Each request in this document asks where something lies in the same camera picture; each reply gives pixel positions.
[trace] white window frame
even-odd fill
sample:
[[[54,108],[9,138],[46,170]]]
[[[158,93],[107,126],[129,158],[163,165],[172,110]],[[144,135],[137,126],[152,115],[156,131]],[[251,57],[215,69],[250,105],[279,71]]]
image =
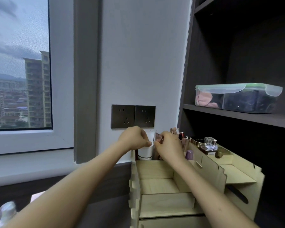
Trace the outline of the white window frame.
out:
[[[74,146],[73,0],[49,0],[53,130],[0,131],[0,154]]]

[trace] cloudy sky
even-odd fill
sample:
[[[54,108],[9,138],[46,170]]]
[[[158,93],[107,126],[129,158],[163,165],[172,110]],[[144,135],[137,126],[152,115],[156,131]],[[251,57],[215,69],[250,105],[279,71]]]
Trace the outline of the cloudy sky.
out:
[[[25,78],[23,57],[49,51],[48,0],[0,0],[0,73]]]

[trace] gray window trim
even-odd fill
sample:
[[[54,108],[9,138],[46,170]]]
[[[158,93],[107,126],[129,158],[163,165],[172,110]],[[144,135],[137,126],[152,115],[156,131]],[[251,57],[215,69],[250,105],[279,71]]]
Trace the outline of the gray window trim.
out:
[[[99,0],[74,0],[74,161],[96,156]]]

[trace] purple cap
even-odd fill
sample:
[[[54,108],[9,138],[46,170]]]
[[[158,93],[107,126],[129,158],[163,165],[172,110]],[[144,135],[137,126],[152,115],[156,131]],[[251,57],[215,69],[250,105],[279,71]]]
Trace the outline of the purple cap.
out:
[[[193,160],[193,151],[192,150],[187,150],[186,159],[187,160]]]

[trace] person's left arm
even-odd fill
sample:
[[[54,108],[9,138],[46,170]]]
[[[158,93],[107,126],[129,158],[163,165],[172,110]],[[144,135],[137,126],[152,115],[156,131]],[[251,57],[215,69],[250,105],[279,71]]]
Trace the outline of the person's left arm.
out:
[[[128,151],[150,146],[138,126],[125,130],[103,153],[73,171],[20,211],[5,228],[71,228],[93,191]]]

